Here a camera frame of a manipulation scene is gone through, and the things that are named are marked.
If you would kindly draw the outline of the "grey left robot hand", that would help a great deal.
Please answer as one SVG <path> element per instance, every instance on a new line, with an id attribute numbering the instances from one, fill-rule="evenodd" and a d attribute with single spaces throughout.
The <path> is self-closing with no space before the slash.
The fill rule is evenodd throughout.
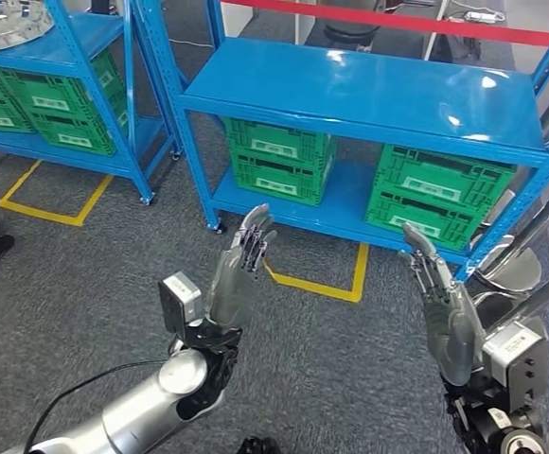
<path id="1" fill-rule="evenodd" d="M 276 236 L 267 203 L 248 212 L 230 246 L 219 256 L 210 288 L 205 317 L 223 330 L 237 329 L 249 318 L 252 285 Z"/>

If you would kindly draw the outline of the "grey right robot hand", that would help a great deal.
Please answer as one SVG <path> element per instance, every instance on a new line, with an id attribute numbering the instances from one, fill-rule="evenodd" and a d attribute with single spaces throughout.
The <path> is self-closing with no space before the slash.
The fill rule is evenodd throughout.
<path id="1" fill-rule="evenodd" d="M 476 362 L 476 348 L 484 338 L 476 307 L 429 239 L 409 222 L 402 231 L 411 251 L 400 254 L 409 263 L 419 288 L 428 351 L 447 382 L 466 384 Z"/>

